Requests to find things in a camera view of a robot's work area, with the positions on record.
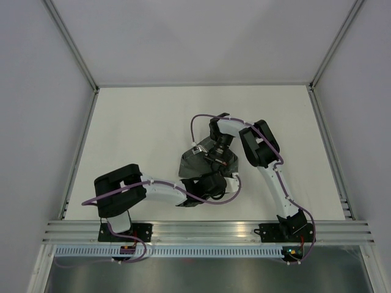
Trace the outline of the grey cloth napkin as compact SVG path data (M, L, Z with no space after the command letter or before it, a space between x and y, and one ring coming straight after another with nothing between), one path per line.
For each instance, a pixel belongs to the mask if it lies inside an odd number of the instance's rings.
M220 172L224 177L231 177L238 172L239 161L237 155L230 149L227 150L228 166L224 167L204 158L205 152L194 154L190 149L181 156L178 176L180 178L196 178L211 172Z

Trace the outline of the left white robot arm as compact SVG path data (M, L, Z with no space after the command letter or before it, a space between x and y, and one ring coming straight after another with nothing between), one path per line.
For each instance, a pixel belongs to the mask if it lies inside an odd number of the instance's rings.
M93 183L98 216L107 220L108 233L121 242L133 236L130 209L141 201L163 201L181 208L194 208L209 199L222 198L227 188L225 178L218 172L175 183L155 180L143 174L137 164L101 175Z

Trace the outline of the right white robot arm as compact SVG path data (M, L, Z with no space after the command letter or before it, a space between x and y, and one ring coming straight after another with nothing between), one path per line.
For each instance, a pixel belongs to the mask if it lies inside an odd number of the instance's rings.
M272 242L310 242L315 240L311 213L297 204L282 173L284 160L269 125L264 120L248 123L228 113L209 115L210 138L239 138L247 161L263 176L274 200L279 224L266 238Z

